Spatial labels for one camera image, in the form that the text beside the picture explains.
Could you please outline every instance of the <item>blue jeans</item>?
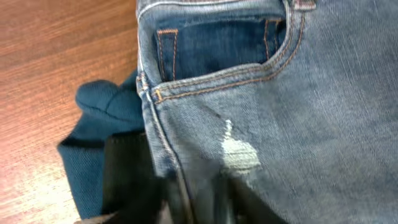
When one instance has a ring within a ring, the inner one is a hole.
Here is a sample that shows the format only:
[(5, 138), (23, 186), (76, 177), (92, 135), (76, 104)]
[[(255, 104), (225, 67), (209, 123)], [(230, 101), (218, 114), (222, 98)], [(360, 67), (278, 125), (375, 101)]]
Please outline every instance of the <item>blue jeans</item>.
[(141, 0), (137, 17), (175, 223), (239, 205), (252, 223), (398, 222), (398, 1)]

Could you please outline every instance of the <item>wooden table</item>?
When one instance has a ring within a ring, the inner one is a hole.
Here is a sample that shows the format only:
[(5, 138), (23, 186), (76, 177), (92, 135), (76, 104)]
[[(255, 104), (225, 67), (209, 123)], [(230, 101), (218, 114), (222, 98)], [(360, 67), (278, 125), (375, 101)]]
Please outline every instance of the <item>wooden table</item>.
[(135, 0), (1, 0), (0, 223), (78, 219), (56, 145), (84, 82), (137, 65)]

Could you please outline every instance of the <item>belt loop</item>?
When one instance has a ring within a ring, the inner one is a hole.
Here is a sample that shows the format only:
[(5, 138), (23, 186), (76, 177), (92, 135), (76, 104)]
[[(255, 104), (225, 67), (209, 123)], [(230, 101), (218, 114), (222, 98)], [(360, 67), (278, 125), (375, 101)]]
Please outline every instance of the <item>belt loop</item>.
[(317, 0), (293, 0), (293, 9), (299, 11), (311, 11), (317, 8)]

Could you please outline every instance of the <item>teal fabric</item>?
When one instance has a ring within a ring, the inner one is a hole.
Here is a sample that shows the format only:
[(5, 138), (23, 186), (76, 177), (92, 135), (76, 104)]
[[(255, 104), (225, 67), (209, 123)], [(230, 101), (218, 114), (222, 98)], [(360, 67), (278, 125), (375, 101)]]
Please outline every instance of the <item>teal fabric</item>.
[(73, 199), (81, 218), (101, 214), (104, 142), (115, 133), (143, 131), (137, 72), (121, 85), (98, 80), (79, 87), (76, 103), (83, 114), (70, 135), (58, 145)]

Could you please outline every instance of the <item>worn spot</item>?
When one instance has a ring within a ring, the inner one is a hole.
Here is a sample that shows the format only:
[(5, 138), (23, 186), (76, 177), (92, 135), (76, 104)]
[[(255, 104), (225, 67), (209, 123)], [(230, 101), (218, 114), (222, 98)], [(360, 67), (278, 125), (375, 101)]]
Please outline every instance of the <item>worn spot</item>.
[(232, 138), (232, 122), (226, 120), (226, 132), (223, 142), (224, 164), (228, 170), (239, 174), (247, 174), (252, 168), (259, 166), (257, 151), (248, 143)]

